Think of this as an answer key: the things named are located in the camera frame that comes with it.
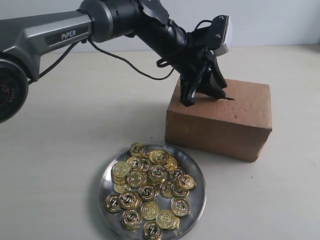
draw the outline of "robotic arm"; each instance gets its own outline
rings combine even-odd
[[[225,99],[217,56],[228,52],[232,26],[226,15],[210,23],[187,33],[159,0],[84,0],[76,11],[0,20],[0,123],[25,103],[29,83],[40,78],[42,55],[121,36],[138,36],[161,57],[158,67],[170,65],[180,73],[186,107],[195,104],[196,92]]]

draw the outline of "black cable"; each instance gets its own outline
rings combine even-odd
[[[71,52],[71,50],[78,44],[79,42],[73,43],[71,44],[67,50],[57,59],[57,61],[55,61],[50,67],[48,67],[46,70],[44,70],[42,73],[40,73],[39,75],[39,79],[42,78],[44,75],[46,75],[47,73],[49,73],[52,69],[54,69],[59,63],[61,63],[61,61]],[[34,80],[30,80],[28,82],[28,84],[32,84],[34,83]]]
[[[95,45],[91,40],[89,40],[89,43],[90,43],[96,50],[98,50],[99,52],[101,52],[101,53],[103,53],[103,54],[106,54],[106,55],[108,55],[108,56],[110,56],[110,57],[119,59],[119,60],[121,60],[121,61],[124,61],[124,62],[127,63],[131,68],[133,68],[136,72],[138,72],[139,74],[141,74],[141,75],[143,75],[143,76],[145,76],[145,77],[147,77],[147,78],[150,78],[150,79],[152,79],[152,80],[165,80],[165,79],[169,78],[169,77],[171,76],[171,74],[172,74],[172,73],[174,72],[174,70],[175,70],[174,68],[172,68],[172,70],[170,71],[170,73],[169,73],[167,76],[165,76],[165,77],[161,77],[161,78],[153,77],[153,76],[150,76],[150,75],[144,73],[143,71],[140,71],[138,68],[136,68],[136,67],[135,67],[130,61],[128,61],[127,59],[125,59],[125,58],[123,58],[123,57],[121,57],[121,56],[115,55],[115,54],[113,54],[113,53],[110,53],[110,52],[108,52],[108,51],[105,51],[105,50],[99,48],[99,47],[98,47],[97,45]]]
[[[203,23],[212,23],[212,21],[211,20],[202,20],[201,22],[199,22],[198,24],[197,24],[197,26],[195,27],[195,29],[194,30],[197,30],[199,27],[200,27],[200,25],[201,24],[203,24]]]

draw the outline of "stainless steel plate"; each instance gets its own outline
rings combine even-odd
[[[186,235],[199,221],[206,205],[206,183],[204,176],[195,163],[195,161],[186,155],[184,152],[173,148],[167,145],[144,145],[145,151],[149,152],[152,150],[165,150],[171,156],[175,157],[178,160],[178,166],[183,168],[184,171],[193,176],[196,187],[190,190],[188,195],[188,200],[190,204],[191,214],[188,216],[184,216],[180,218],[180,226],[175,230],[163,230],[162,240],[177,240],[182,238]],[[98,204],[99,204],[99,211],[102,217],[105,220],[105,223],[112,228],[114,232],[119,234],[119,237],[123,240],[144,240],[142,231],[143,226],[147,221],[143,220],[141,226],[134,230],[129,231],[122,228],[120,225],[120,217],[124,213],[124,210],[118,213],[111,213],[106,210],[105,208],[105,200],[109,195],[117,194],[113,189],[113,182],[111,177],[111,170],[112,166],[120,161],[124,161],[129,156],[128,152],[125,152],[118,158],[114,159],[106,168],[105,172],[103,173],[101,183],[99,186],[98,191]],[[170,201],[171,199],[166,199],[162,197],[160,194],[154,200],[160,210],[170,210]]]

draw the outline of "table surface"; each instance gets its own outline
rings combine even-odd
[[[169,71],[153,52],[119,54],[154,76]],[[180,148],[207,184],[202,218],[182,239],[318,240],[320,45],[233,48],[218,63],[225,78],[271,86],[273,132],[255,163]],[[0,125],[0,239],[117,239],[98,212],[101,175],[131,143],[164,143],[178,77],[75,53],[33,84]]]

